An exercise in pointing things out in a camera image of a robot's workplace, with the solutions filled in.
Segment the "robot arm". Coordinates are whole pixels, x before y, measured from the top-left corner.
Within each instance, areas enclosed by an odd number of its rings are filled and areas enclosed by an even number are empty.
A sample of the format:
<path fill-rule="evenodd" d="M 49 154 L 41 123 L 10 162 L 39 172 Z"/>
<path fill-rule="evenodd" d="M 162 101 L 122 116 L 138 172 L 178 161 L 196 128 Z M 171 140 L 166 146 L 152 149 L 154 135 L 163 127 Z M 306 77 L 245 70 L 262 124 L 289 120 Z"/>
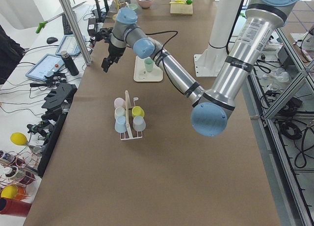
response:
<path fill-rule="evenodd" d="M 191 123 L 201 135 L 217 136 L 225 129 L 235 109 L 235 98 L 272 32 L 282 27 L 299 0 L 250 0 L 246 22 L 230 52 L 225 52 L 229 36 L 244 0 L 220 0 L 208 48 L 195 56 L 194 65 L 205 76 L 214 76 L 205 90 L 157 40 L 137 24 L 134 10 L 123 7 L 113 27 L 102 28 L 97 41 L 108 42 L 109 55 L 102 62 L 107 71 L 122 57 L 126 47 L 142 59 L 151 58 L 169 80 L 193 104 Z"/>

